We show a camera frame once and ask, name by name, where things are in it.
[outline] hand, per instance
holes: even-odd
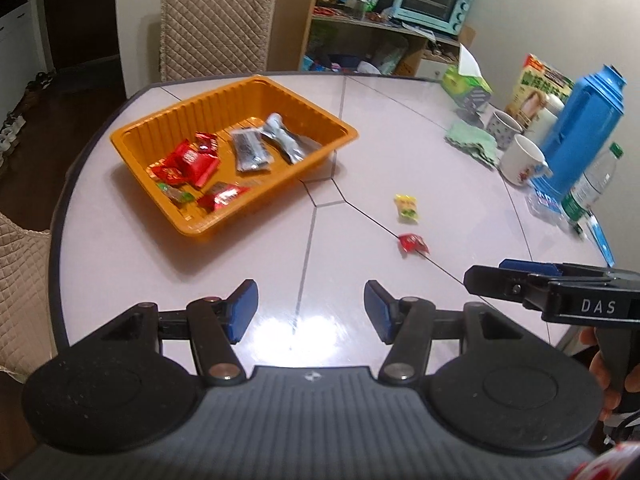
[[[580,342],[585,345],[594,346],[598,344],[595,329],[593,327],[583,328],[580,332]],[[598,352],[589,371],[594,375],[600,387],[604,390],[604,407],[600,412],[600,420],[605,420],[613,410],[620,404],[622,396],[616,390],[609,387],[611,384],[611,373],[607,370],[601,352]],[[631,393],[640,392],[640,365],[636,366],[626,377],[625,390]]]

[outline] white table top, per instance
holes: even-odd
[[[258,312],[235,346],[248,374],[260,364],[369,365],[377,374],[388,347],[364,311],[367,280],[378,280],[396,297],[421,296],[461,310],[466,301],[478,301],[461,283],[474,264],[496,266],[505,258],[604,264],[593,244],[531,216],[522,190],[444,141],[457,117],[439,84],[272,77],[352,124],[360,138],[266,208],[202,241],[174,230],[124,166],[109,134],[236,79],[139,94],[94,146],[68,204],[60,297],[71,344],[140,301],[176,310],[203,296],[226,297],[252,278]],[[396,194],[417,197],[417,226],[398,221]],[[424,237],[428,260],[402,256],[393,235],[405,232]],[[565,332],[517,304],[488,302],[552,344]],[[457,352],[457,342],[438,342],[428,371]],[[188,342],[165,342],[164,354],[194,372]]]

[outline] black round disc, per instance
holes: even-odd
[[[453,433],[511,454],[540,454],[588,438],[602,391],[588,371],[552,348],[492,341],[440,368],[430,405]]]
[[[47,444],[80,453],[131,449],[171,432],[196,405],[195,380],[133,344],[68,351],[29,377],[24,415]]]

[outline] white mug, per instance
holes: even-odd
[[[496,110],[485,128],[498,143],[498,148],[506,150],[515,134],[522,133],[522,126],[508,113]]]
[[[553,175],[544,153],[521,134],[513,137],[513,142],[500,159],[498,169],[504,178],[516,186],[523,186],[527,180],[536,176]]]

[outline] dark brown door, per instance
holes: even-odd
[[[44,0],[57,70],[118,53],[116,0]]]

